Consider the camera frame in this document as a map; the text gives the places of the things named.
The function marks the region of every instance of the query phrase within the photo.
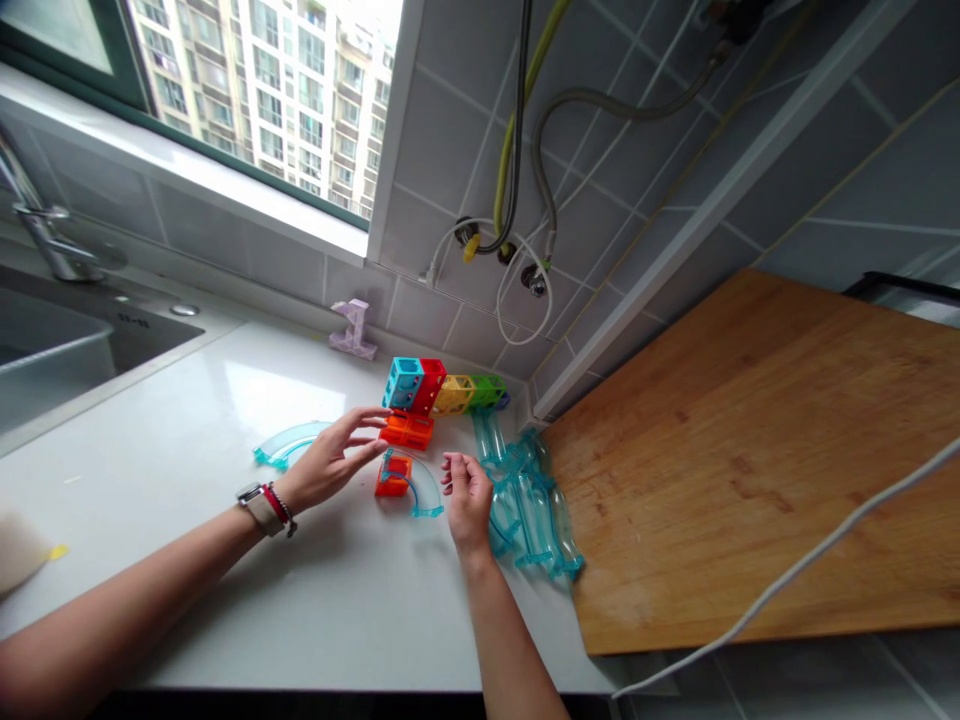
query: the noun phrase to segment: gray hose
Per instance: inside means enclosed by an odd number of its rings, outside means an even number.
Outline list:
[[[537,120],[537,125],[533,130],[533,142],[531,143],[533,173],[537,178],[537,188],[540,190],[540,197],[547,206],[547,215],[550,219],[549,229],[547,231],[546,252],[544,253],[545,260],[549,261],[553,255],[553,243],[557,235],[557,205],[553,199],[553,193],[550,192],[550,183],[547,182],[547,174],[543,169],[543,156],[540,145],[543,140],[543,129],[546,127],[547,120],[550,119],[553,111],[569,102],[585,102],[596,105],[601,110],[606,110],[630,122],[661,120],[673,115],[693,100],[697,96],[697,93],[703,89],[703,86],[707,84],[710,76],[713,75],[718,67],[720,67],[720,62],[711,57],[706,65],[703,66],[703,70],[697,76],[697,79],[691,83],[690,87],[684,90],[676,99],[656,108],[638,108],[627,105],[616,98],[597,92],[596,90],[590,90],[589,88],[571,88],[570,90],[564,90],[550,101]]]

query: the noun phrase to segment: left hand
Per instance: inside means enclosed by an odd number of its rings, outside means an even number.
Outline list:
[[[358,437],[353,431],[359,428],[384,428],[384,418],[392,410],[381,407],[354,408],[317,436],[296,464],[276,481],[277,494],[299,515],[336,495],[354,474],[386,451],[386,440]],[[350,457],[344,455],[347,448],[359,448]]]

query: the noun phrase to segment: purple toy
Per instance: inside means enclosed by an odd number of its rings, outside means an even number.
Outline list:
[[[369,307],[363,300],[356,298],[348,303],[340,301],[333,304],[330,309],[347,318],[350,327],[342,333],[331,333],[330,347],[364,360],[373,360],[377,354],[377,346],[363,341],[363,316]]]

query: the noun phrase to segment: kitchen counter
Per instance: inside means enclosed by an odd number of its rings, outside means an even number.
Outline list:
[[[247,322],[0,459],[0,493],[69,547],[0,605],[0,636],[228,507],[239,487],[271,479],[251,451],[272,434],[378,404],[389,360]],[[509,440],[513,413],[500,417]],[[443,450],[475,452],[469,417],[437,422],[425,455],[437,477]],[[480,690],[447,515],[414,519],[407,499],[374,499],[377,467],[305,513],[292,540],[255,548],[133,686]],[[569,589],[541,570],[501,566],[561,691],[606,693],[659,665],[591,660]]]

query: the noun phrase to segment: white cable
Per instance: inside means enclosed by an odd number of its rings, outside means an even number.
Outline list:
[[[789,585],[793,580],[807,569],[813,562],[815,562],[821,555],[823,555],[827,550],[832,548],[837,544],[846,535],[850,530],[863,518],[864,515],[869,513],[878,505],[885,503],[887,500],[892,498],[894,495],[898,495],[904,490],[913,487],[921,480],[926,478],[928,475],[936,472],[940,467],[947,462],[956,452],[960,450],[960,437],[954,440],[952,443],[947,445],[943,450],[938,452],[932,458],[930,458],[923,466],[917,468],[912,473],[907,475],[903,480],[891,485],[886,490],[877,493],[872,498],[863,503],[860,507],[854,510],[850,515],[847,516],[847,519],[844,520],[832,533],[827,535],[819,545],[817,545],[813,550],[804,555],[797,563],[787,570],[783,575],[781,575],[770,587],[763,591],[763,593],[756,599],[753,605],[743,614],[737,622],[733,625],[732,628],[727,630],[723,635],[718,637],[712,643],[704,645],[699,650],[692,652],[690,655],[687,655],[683,660],[675,662],[673,665],[664,668],[660,672],[651,675],[646,680],[641,682],[634,683],[633,685],[627,685],[627,687],[617,690],[612,695],[612,698],[616,700],[617,698],[625,695],[627,693],[633,692],[635,690],[641,690],[645,687],[652,685],[653,683],[662,680],[668,675],[672,675],[677,670],[687,667],[704,655],[712,653],[714,650],[719,649],[723,645],[726,645],[728,642],[733,640],[740,632],[760,613],[763,609],[763,606],[770,602],[771,598],[776,595],[778,592],[783,590],[787,585]]]
[[[470,225],[471,223],[480,223],[484,225],[493,226],[493,220],[490,218],[470,218],[469,220],[463,220],[458,222],[456,225],[447,230],[443,237],[440,238],[440,242],[437,243],[437,249],[433,251],[433,259],[430,261],[430,267],[427,268],[427,272],[423,277],[424,282],[432,288],[437,286],[437,266],[440,261],[440,251],[443,249],[443,246],[446,244],[447,240],[453,237],[453,233],[459,230],[460,228]],[[516,232],[512,233],[513,237],[520,243],[522,250],[518,250],[513,254],[513,257],[510,259],[510,263],[507,265],[507,269],[503,273],[503,278],[500,279],[500,287],[497,289],[497,327],[500,328],[500,334],[503,336],[503,339],[507,341],[508,345],[526,345],[529,342],[533,342],[541,332],[543,332],[547,323],[550,321],[550,315],[553,312],[553,285],[550,283],[550,275],[547,273],[547,269],[544,267],[543,262],[537,257],[537,254],[533,251],[533,248],[530,246],[530,243],[527,242],[526,238],[520,237]],[[503,286],[507,276],[510,274],[510,268],[513,267],[513,264],[517,259],[523,254],[523,251],[526,251],[530,257],[533,258],[533,261],[537,264],[537,268],[540,270],[540,274],[543,276],[543,282],[547,286],[547,312],[543,316],[543,321],[526,340],[511,340],[506,333],[506,330],[503,327],[503,317],[500,314],[500,298],[503,295]]]

